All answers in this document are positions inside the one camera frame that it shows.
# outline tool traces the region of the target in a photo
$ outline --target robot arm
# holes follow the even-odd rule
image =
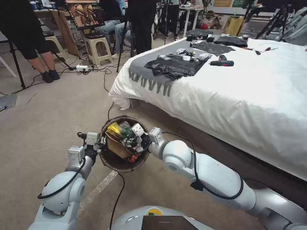
[[[139,126],[134,126],[133,131],[139,138],[147,135]],[[107,147],[104,138],[97,143],[97,133],[78,136],[87,140],[86,151],[83,146],[72,146],[68,150],[69,164],[65,172],[56,175],[43,188],[39,195],[42,202],[30,230],[76,229],[85,180],[97,154]],[[166,141],[159,128],[153,128],[149,137],[152,141],[149,151],[169,169],[188,178],[194,189],[258,217],[267,230],[307,229],[307,213],[281,195],[270,189],[250,188],[238,173],[210,156],[195,152],[183,141]]]
[[[47,182],[38,197],[42,202],[30,230],[76,229],[85,180],[100,151],[96,145],[97,133],[80,133],[78,136],[86,140],[86,151],[83,146],[76,145],[68,150],[69,164],[65,172]]]
[[[238,173],[210,156],[197,152],[194,156],[193,150],[183,141],[167,142],[159,128],[153,128],[149,137],[152,141],[149,151],[163,160],[169,169],[188,178],[193,188],[212,195],[226,206],[245,210],[248,214],[258,217],[267,230],[294,230],[305,225],[307,229],[307,213],[281,195],[268,188],[250,188]],[[195,166],[198,178],[203,185],[201,189],[193,185],[197,180]],[[234,199],[220,198],[220,196],[232,197],[236,194],[238,196]]]

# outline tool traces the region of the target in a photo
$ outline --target power strip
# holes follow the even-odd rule
[[[76,66],[78,72],[87,72],[89,71],[89,67],[87,65],[77,65]]]

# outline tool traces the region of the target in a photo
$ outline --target gray blanket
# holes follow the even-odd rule
[[[153,90],[154,86],[157,84],[157,93],[160,92],[161,86],[163,85],[163,95],[166,95],[167,92],[167,96],[169,96],[173,81],[164,75],[154,76],[153,71],[145,68],[144,66],[147,62],[155,60],[159,55],[168,55],[180,48],[186,49],[189,52],[195,51],[196,57],[199,54],[204,53],[204,51],[194,50],[194,48],[190,47],[190,43],[191,42],[184,40],[136,58],[132,61],[129,67],[129,78],[135,82],[138,82],[141,79],[141,86],[145,87],[148,85],[149,90]]]

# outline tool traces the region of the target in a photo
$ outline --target woven basket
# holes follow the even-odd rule
[[[100,135],[106,136],[105,132],[107,131],[109,125],[111,125],[114,122],[120,123],[122,121],[127,121],[131,126],[133,126],[136,123],[139,123],[141,125],[141,127],[144,129],[144,131],[146,133],[148,133],[146,126],[144,124],[142,124],[140,121],[138,121],[137,119],[135,119],[133,117],[129,117],[129,116],[119,116],[119,117],[115,117],[111,120],[108,120],[105,123],[105,125],[102,127]],[[149,155],[149,152],[146,151],[138,157],[136,162],[130,163],[130,162],[125,161],[124,159],[122,159],[117,154],[115,154],[111,151],[102,151],[99,154],[100,159],[101,159],[102,163],[104,164],[104,166],[106,166],[106,167],[108,167],[108,168],[110,168],[114,171],[120,172],[120,173],[128,173],[128,172],[134,171],[135,169],[140,167],[146,161],[148,155]]]

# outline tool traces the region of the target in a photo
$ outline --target person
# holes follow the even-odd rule
[[[43,80],[51,83],[60,79],[50,47],[45,40],[41,23],[28,0],[7,1],[0,14],[0,31],[13,42],[25,59],[41,74]],[[36,50],[49,69],[47,72],[38,58]]]
[[[125,57],[125,53],[122,51],[120,51],[121,48],[121,42],[122,42],[122,36],[124,33],[124,27],[125,27],[125,23],[121,23],[115,26],[115,49],[114,52],[115,54],[112,55],[113,59],[119,59],[119,53],[122,53],[122,58]],[[127,28],[126,28],[126,34],[124,35],[125,38],[130,42],[131,41],[131,31],[130,31],[130,23],[127,22]]]
[[[125,0],[100,0],[99,6],[104,10],[107,22],[104,26],[97,27],[97,29],[106,37],[111,49],[110,34],[115,33],[116,25],[121,23],[120,18],[125,16],[126,2]]]
[[[200,8],[203,7],[201,0],[191,0],[192,6],[199,6]],[[183,33],[183,30],[185,28],[185,20],[186,20],[187,12],[185,11],[180,17],[179,17],[179,33]],[[193,22],[195,19],[196,12],[190,11],[189,15],[189,22],[191,22],[191,25],[187,28],[187,30],[192,29]]]
[[[128,12],[135,35],[137,54],[151,50],[151,28],[157,0],[128,0]]]
[[[168,6],[165,40],[169,39],[168,31],[173,32],[173,34],[174,34],[174,40],[173,41],[176,41],[176,40],[179,39],[178,28],[177,28],[178,17],[179,17],[179,5],[181,5],[180,0],[173,0],[173,4],[169,4],[169,6]],[[166,14],[166,9],[163,10],[163,12],[162,12],[162,23],[163,23],[163,25],[165,25],[165,14]]]

